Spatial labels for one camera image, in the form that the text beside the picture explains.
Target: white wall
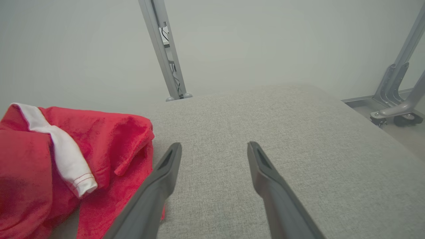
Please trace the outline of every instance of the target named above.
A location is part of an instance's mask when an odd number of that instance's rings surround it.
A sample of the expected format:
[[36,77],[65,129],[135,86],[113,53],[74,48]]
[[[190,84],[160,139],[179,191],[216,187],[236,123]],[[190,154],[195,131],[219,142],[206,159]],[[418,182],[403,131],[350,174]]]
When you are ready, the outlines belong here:
[[194,96],[304,82],[340,99],[375,93],[423,3],[165,0],[184,82]]
[[0,0],[0,115],[12,102],[140,113],[169,96],[137,0]]
[[[375,92],[424,0],[165,2],[195,97],[296,81],[347,99]],[[0,0],[0,81],[0,114],[169,96],[137,0]]]

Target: metal base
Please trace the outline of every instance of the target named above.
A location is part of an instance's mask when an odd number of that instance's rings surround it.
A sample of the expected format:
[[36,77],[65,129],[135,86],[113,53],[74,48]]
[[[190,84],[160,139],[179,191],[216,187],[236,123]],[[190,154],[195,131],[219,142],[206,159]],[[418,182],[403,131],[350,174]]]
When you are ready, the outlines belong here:
[[425,93],[425,71],[419,78],[415,88],[413,88],[407,99],[397,106],[393,106],[387,109],[380,110],[378,112],[372,112],[371,117],[375,119],[382,119],[386,117],[399,116],[405,114],[411,114],[416,104],[420,101]]

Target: gray metal frame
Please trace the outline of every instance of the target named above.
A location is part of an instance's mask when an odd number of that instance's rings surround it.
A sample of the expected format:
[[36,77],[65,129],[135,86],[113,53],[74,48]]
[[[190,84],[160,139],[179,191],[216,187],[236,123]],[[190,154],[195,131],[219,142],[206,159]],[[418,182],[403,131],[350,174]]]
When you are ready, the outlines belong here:
[[405,118],[412,120],[414,117],[409,114],[412,113],[416,104],[421,100],[424,94],[425,94],[425,71],[422,73],[422,76],[419,78],[419,81],[416,84],[415,88],[413,88],[412,92],[410,93],[410,95],[407,97],[407,99],[404,102],[394,107],[386,108],[377,112],[372,112],[371,117],[375,119],[383,119],[383,118],[387,118],[391,116],[407,114]]
[[415,23],[413,24],[409,35],[407,36],[406,41],[404,42],[404,45],[401,48],[399,55],[397,56],[396,61],[394,62],[396,64],[396,68],[394,69],[393,77],[389,81],[389,85],[386,89],[386,92],[391,92],[391,90],[397,88],[396,77],[398,76],[399,71],[402,69],[403,64],[408,62],[410,57],[412,56],[416,46],[418,45],[419,40],[421,39],[424,33],[424,30],[425,3],[419,11],[419,15],[416,18]]
[[[184,85],[183,75],[181,73],[180,63],[177,57],[176,46],[174,44],[173,35],[171,33],[171,26],[168,22],[167,11],[165,10],[165,3],[163,0],[139,0],[140,9],[145,19],[147,31],[149,32],[152,41],[153,49],[155,50],[156,57],[158,58],[159,66],[161,67],[162,75],[164,76],[165,84],[167,85],[170,97],[166,101],[178,100],[181,95],[184,98],[189,98],[192,95],[186,92]],[[173,63],[176,66],[176,75],[179,82],[179,90],[177,89],[176,80],[173,76],[173,71],[170,67],[170,62],[165,51],[164,43],[162,42],[160,27],[168,27],[169,33],[168,42],[170,44],[171,52],[173,55]]]
[[381,81],[381,84],[373,97],[374,100],[386,107],[392,107],[403,102],[403,99],[399,95],[399,86],[407,69],[409,68],[408,61],[418,45],[424,30],[425,3],[421,8],[395,63],[388,68],[383,80]]
[[395,61],[384,75],[381,84],[378,87],[373,99],[382,105],[389,107],[377,112],[372,112],[371,117],[383,119],[391,116],[403,115],[406,119],[414,118],[412,113],[414,107],[425,93],[425,72],[422,74],[418,83],[413,88],[406,100],[399,95],[399,86],[409,68],[409,59],[413,54],[419,40],[425,30],[425,3],[422,6],[418,17]]
[[387,93],[388,99],[395,103],[396,105],[400,104],[404,100],[399,95],[399,87],[401,84],[401,81],[404,78],[404,75],[406,75],[407,69],[409,68],[409,62],[404,63],[399,72],[397,73],[397,76],[393,82],[393,85],[390,87],[390,91]]
[[375,95],[373,96],[374,100],[376,100],[377,102],[381,103],[382,105],[384,105],[386,107],[393,106],[392,103],[390,102],[390,100],[387,98],[387,94],[386,94],[385,90],[387,88],[389,80],[391,79],[391,77],[394,73],[395,68],[396,68],[396,64],[392,64],[391,66],[388,67],[387,71],[384,74],[384,77],[383,77],[381,83],[378,86],[378,90],[376,91]]

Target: red stitching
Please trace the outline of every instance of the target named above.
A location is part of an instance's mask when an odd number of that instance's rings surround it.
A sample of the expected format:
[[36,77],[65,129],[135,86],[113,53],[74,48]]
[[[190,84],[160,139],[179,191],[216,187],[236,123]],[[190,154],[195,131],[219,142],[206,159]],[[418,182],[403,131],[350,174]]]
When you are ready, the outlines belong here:
[[88,180],[88,179],[94,179],[94,177],[89,177],[89,178],[83,179],[83,180],[81,180],[80,182],[82,182],[82,181],[84,181],[84,180]]
[[72,184],[74,184],[75,180],[77,180],[77,179],[81,178],[82,176],[84,176],[84,175],[86,175],[86,174],[83,174],[83,175],[79,176],[78,178],[74,179],[74,181],[72,181]]

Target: sofa cushion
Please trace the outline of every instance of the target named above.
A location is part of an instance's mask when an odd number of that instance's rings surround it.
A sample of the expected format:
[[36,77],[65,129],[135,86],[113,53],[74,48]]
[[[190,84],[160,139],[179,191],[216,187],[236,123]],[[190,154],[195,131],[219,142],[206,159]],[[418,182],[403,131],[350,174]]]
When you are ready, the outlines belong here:
[[247,143],[258,142],[328,239],[423,238],[425,165],[316,87],[281,85],[164,102],[154,164],[183,147],[158,238],[270,238]]

